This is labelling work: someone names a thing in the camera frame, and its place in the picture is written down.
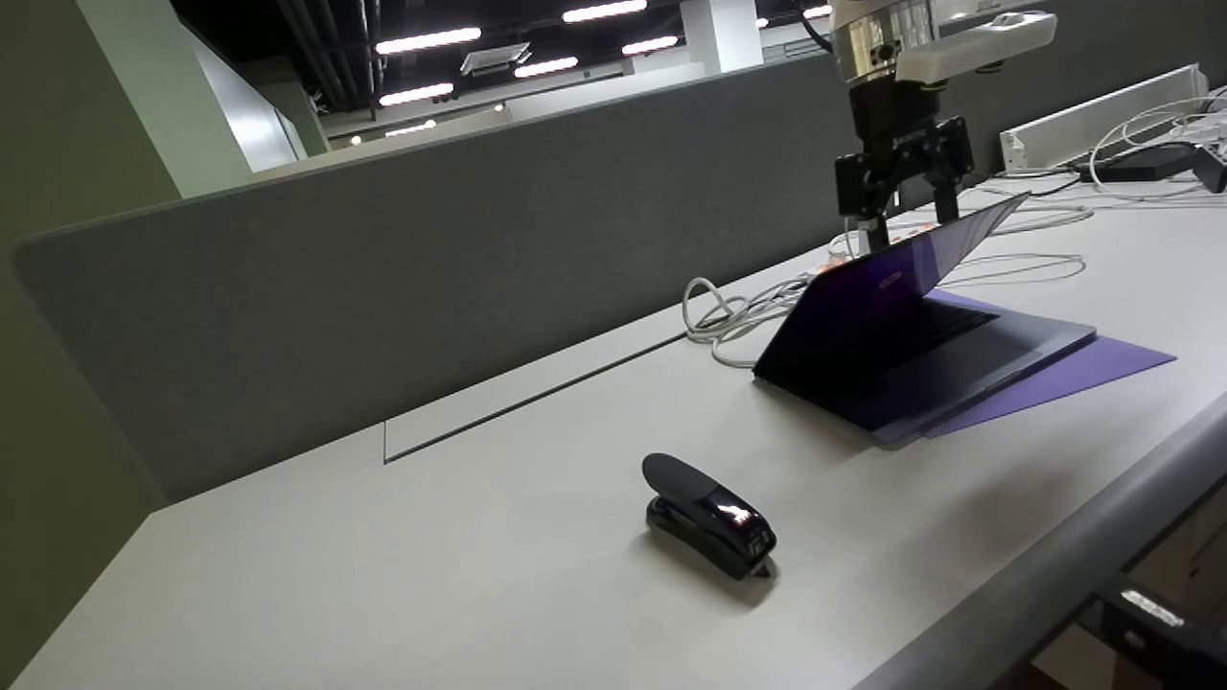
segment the fluorescent light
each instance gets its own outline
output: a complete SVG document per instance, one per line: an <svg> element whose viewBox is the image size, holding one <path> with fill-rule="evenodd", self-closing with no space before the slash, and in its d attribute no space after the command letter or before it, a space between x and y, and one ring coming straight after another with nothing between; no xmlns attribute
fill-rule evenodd
<svg viewBox="0 0 1227 690"><path fill-rule="evenodd" d="M531 67L515 69L515 77L530 80L530 77L563 73L563 69L575 69L575 67L579 67L579 59L531 62Z"/></svg>
<svg viewBox="0 0 1227 690"><path fill-rule="evenodd" d="M416 55L416 49L436 49L436 48L459 48L484 39L478 28L451 28L451 31L433 31L433 34L407 34L391 44L375 44L375 55Z"/></svg>
<svg viewBox="0 0 1227 690"><path fill-rule="evenodd" d="M609 14L636 14L644 9L646 9L646 0L585 3L585 9L563 11L563 22L595 22L595 21L609 21Z"/></svg>
<svg viewBox="0 0 1227 690"><path fill-rule="evenodd" d="M451 80L424 83L424 90L407 90L407 91L384 91L381 109L400 109L400 104L413 104L413 100L436 100L436 97L447 97L447 91L457 91Z"/></svg>
<svg viewBox="0 0 1227 690"><path fill-rule="evenodd" d="M625 44L621 55L655 55L655 49L671 49L680 44L681 39L675 39L675 34L655 34L655 39L644 39L644 44Z"/></svg>
<svg viewBox="0 0 1227 690"><path fill-rule="evenodd" d="M402 137L402 133L416 133L416 132L433 132L433 127L436 127L433 119L423 119L413 127L388 132L384 137Z"/></svg>

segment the gray partition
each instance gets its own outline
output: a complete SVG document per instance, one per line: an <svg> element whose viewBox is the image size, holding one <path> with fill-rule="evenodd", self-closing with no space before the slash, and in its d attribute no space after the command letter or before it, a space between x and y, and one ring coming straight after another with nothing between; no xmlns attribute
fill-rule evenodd
<svg viewBox="0 0 1227 690"><path fill-rule="evenodd" d="M952 91L979 178L1007 122L1227 73L1220 0L1058 9L1053 49ZM799 62L103 221L19 272L185 499L824 243L851 146L833 62Z"/></svg>

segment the white desk surface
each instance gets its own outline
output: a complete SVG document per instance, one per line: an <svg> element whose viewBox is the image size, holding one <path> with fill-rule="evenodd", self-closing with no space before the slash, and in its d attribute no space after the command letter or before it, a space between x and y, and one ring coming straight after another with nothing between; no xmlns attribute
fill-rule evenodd
<svg viewBox="0 0 1227 690"><path fill-rule="evenodd" d="M960 287L1176 364L879 451L675 341L384 465L680 331L655 313L152 513L15 688L856 688L1227 391L1227 207L1181 203L979 249L1080 252L1076 279ZM774 523L772 592L644 533L655 448Z"/></svg>

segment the stapler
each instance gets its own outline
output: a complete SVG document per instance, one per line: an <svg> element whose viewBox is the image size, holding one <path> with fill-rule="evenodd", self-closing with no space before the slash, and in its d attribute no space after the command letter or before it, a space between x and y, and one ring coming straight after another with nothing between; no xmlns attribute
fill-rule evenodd
<svg viewBox="0 0 1227 690"><path fill-rule="evenodd" d="M655 491L646 528L685 541L733 580L772 577L774 533L755 508L664 451L644 458L644 479Z"/></svg>

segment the desk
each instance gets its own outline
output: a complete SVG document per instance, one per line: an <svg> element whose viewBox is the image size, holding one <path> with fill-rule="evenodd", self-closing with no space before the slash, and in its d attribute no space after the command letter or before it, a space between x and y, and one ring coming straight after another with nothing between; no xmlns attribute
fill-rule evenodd
<svg viewBox="0 0 1227 690"><path fill-rule="evenodd" d="M400 465L621 336L152 513L15 688L984 688L1224 483L1224 212L1105 212L979 249L1080 252L1076 279L962 292L1181 358L1156 373L879 451L660 347L655 313L625 331L650 353ZM763 508L772 592L644 533L655 448Z"/></svg>

